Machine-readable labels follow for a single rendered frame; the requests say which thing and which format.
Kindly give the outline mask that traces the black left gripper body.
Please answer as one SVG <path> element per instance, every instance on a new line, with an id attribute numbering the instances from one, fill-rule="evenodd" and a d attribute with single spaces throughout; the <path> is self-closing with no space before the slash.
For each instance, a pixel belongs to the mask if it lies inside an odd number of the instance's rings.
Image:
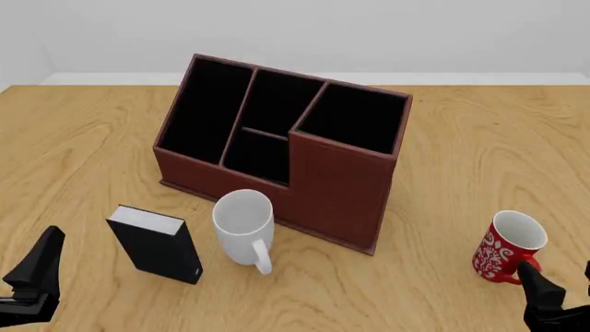
<path id="1" fill-rule="evenodd" d="M 49 323 L 58 304 L 59 298 L 36 291 L 20 291 L 11 297 L 0 297 L 0 326 Z"/>

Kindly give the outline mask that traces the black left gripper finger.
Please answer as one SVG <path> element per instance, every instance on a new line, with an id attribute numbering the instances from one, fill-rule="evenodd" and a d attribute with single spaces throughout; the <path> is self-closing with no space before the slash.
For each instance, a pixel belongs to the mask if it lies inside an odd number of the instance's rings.
<path id="1" fill-rule="evenodd" d="M 33 301 L 41 295 L 60 298 L 59 264 L 65 234 L 48 226 L 29 253 L 3 277 L 13 287 L 16 301 Z"/>

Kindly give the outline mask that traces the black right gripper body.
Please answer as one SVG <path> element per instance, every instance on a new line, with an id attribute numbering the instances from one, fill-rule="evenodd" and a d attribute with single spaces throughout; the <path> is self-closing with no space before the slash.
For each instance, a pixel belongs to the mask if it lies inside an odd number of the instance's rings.
<path id="1" fill-rule="evenodd" d="M 524 321 L 530 332 L 590 332 L 590 305 L 560 310 L 526 306 Z"/>

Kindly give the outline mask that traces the red patterned mug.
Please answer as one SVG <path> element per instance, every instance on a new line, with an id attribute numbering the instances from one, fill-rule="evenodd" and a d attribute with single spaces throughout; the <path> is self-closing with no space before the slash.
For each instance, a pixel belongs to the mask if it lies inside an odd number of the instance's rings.
<path id="1" fill-rule="evenodd" d="M 513 275 L 524 261 L 541 269 L 534 254 L 548 243 L 543 226 L 523 212 L 497 212 L 472 257 L 472 267 L 483 279 L 520 285 Z"/>

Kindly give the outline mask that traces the white mug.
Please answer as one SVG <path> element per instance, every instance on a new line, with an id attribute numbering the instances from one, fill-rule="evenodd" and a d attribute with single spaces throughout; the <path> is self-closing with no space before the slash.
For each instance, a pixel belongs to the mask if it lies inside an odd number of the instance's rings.
<path id="1" fill-rule="evenodd" d="M 215 204 L 212 220 L 227 256 L 239 265 L 254 265 L 263 275 L 272 272 L 270 248 L 274 240 L 274 209 L 256 190 L 227 193 Z"/>

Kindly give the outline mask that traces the red-brown desk caddy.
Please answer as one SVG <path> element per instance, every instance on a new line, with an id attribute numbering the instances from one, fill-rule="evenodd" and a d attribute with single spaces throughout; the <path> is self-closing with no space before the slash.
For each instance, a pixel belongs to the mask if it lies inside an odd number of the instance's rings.
<path id="1" fill-rule="evenodd" d="M 161 183 L 267 196 L 276 223 L 372 255 L 412 97 L 195 54 L 153 144 Z"/>

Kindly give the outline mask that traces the black book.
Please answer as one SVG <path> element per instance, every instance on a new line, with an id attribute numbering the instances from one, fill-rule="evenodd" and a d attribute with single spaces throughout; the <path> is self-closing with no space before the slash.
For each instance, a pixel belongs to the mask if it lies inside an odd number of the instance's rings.
<path id="1" fill-rule="evenodd" d="M 106 221 L 138 270 L 187 284 L 202 276 L 185 220 L 121 205 Z"/>

